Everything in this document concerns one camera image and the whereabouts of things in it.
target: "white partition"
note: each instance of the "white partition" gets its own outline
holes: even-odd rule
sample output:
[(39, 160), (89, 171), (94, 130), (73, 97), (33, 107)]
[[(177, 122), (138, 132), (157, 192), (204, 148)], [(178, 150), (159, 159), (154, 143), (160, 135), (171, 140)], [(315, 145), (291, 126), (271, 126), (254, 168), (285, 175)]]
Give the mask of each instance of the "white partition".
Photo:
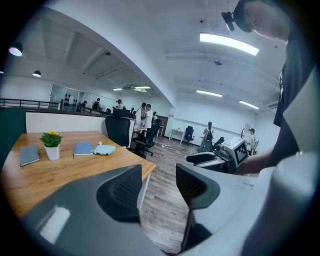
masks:
[[(59, 114), (26, 112), (25, 126), (27, 133), (85, 132), (98, 131), (108, 137), (105, 119), (107, 116), (90, 116), (78, 114)], [(134, 132), (135, 120), (130, 120), (129, 147)]]

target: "green wall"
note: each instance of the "green wall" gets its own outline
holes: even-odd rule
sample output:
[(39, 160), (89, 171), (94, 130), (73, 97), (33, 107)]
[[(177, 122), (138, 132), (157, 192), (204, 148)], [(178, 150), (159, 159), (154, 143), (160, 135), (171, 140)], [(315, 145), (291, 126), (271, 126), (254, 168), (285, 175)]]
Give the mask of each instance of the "green wall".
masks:
[(0, 109), (0, 172), (11, 148), (26, 132), (25, 109)]

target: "wooden table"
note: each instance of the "wooden table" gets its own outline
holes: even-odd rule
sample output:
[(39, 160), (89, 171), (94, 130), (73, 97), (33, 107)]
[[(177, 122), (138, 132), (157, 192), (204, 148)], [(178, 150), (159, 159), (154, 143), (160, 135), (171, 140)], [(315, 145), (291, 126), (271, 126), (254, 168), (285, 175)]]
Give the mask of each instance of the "wooden table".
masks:
[[(51, 195), (61, 186), (80, 179), (117, 168), (142, 165), (143, 185), (138, 199), (140, 210), (147, 190), (150, 174), (156, 167), (130, 151), (122, 148), (97, 131), (61, 132), (60, 158), (49, 160), (41, 133), (23, 133), (16, 141), (4, 163), (1, 173), (3, 191), (14, 213), (23, 217), (31, 208)], [(111, 155), (73, 156), (76, 142), (98, 142), (116, 147)], [(20, 148), (37, 145), (40, 161), (20, 167)]]

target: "potted plant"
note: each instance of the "potted plant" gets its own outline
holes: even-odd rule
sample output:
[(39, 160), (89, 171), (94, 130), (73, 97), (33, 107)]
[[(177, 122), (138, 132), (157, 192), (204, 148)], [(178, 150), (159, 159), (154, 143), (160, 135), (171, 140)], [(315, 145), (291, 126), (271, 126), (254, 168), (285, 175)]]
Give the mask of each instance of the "potted plant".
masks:
[(55, 131), (48, 131), (43, 133), (40, 140), (44, 143), (44, 148), (48, 158), (51, 161), (58, 160), (60, 157), (60, 143), (61, 137), (59, 133)]

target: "white flower pot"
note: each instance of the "white flower pot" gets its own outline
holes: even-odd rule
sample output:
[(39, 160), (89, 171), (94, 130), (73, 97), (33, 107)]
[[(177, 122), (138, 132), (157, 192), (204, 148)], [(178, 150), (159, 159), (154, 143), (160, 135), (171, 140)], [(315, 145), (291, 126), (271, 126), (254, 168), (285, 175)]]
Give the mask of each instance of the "white flower pot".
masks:
[(60, 157), (60, 144), (55, 147), (46, 147), (44, 146), (46, 154), (51, 161), (58, 160)]

